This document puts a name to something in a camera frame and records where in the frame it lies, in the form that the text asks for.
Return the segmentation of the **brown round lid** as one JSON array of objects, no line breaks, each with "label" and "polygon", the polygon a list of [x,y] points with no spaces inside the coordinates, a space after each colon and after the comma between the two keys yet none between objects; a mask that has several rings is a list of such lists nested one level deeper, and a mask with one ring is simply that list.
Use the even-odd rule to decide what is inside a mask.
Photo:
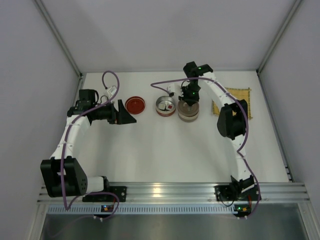
[{"label": "brown round lid", "polygon": [[197,115],[199,112],[199,109],[200,109],[200,106],[198,102],[190,106],[185,101],[180,100],[177,104],[178,113],[185,117],[193,117]]}]

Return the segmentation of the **sushi roll with red centre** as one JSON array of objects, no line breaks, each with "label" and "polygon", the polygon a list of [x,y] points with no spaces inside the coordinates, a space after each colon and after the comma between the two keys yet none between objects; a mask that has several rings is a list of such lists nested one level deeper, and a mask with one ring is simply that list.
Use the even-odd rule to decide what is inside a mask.
[{"label": "sushi roll with red centre", "polygon": [[175,106],[173,104],[166,104],[165,106],[165,111],[166,112],[169,112],[169,111],[172,111],[173,109],[175,108]]}]

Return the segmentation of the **dark sushi roll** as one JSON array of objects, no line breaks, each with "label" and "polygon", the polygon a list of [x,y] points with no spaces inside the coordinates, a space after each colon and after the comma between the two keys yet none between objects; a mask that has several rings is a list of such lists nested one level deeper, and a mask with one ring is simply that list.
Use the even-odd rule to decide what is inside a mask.
[{"label": "dark sushi roll", "polygon": [[158,109],[162,112],[166,112],[165,108],[166,108],[166,104],[165,103],[160,103],[158,106]]}]

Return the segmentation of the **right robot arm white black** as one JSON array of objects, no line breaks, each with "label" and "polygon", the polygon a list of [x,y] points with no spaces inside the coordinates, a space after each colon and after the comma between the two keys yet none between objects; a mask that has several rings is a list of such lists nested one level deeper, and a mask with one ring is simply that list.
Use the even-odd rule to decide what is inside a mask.
[{"label": "right robot arm white black", "polygon": [[245,145],[249,136],[248,103],[237,99],[217,80],[213,69],[204,64],[188,62],[183,71],[187,85],[182,85],[178,97],[178,115],[190,120],[199,114],[199,92],[205,91],[219,110],[217,120],[218,133],[228,140],[226,152],[231,160],[231,182],[227,187],[227,196],[235,199],[255,187],[256,179],[246,160]]}]

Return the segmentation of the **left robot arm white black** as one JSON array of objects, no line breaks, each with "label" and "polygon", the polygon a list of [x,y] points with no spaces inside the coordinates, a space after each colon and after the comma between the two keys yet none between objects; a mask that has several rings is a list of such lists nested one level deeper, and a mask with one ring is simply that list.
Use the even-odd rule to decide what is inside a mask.
[{"label": "left robot arm white black", "polygon": [[87,177],[77,158],[86,132],[94,121],[106,120],[111,125],[135,124],[136,119],[125,109],[123,102],[98,104],[94,89],[79,90],[79,100],[67,111],[66,126],[56,150],[40,164],[48,195],[51,198],[77,197],[107,192],[106,176]]}]

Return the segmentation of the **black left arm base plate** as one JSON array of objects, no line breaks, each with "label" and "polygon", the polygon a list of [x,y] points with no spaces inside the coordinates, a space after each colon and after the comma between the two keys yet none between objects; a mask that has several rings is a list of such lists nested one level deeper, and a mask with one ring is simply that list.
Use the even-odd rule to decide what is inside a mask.
[{"label": "black left arm base plate", "polygon": [[127,197],[127,187],[126,186],[109,186],[103,191],[92,192],[85,195],[82,198],[82,201],[85,203],[111,203],[117,202],[120,203],[126,202]]}]

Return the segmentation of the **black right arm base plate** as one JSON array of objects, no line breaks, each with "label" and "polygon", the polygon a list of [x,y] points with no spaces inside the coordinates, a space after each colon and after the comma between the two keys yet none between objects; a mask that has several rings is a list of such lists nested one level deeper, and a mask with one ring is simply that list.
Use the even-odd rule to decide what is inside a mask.
[{"label": "black right arm base plate", "polygon": [[258,187],[254,186],[250,189],[245,189],[244,191],[238,191],[233,189],[229,184],[217,185],[214,187],[215,196],[218,201],[232,202],[232,201],[243,201],[247,202],[249,199],[251,201],[261,200],[259,196]]}]

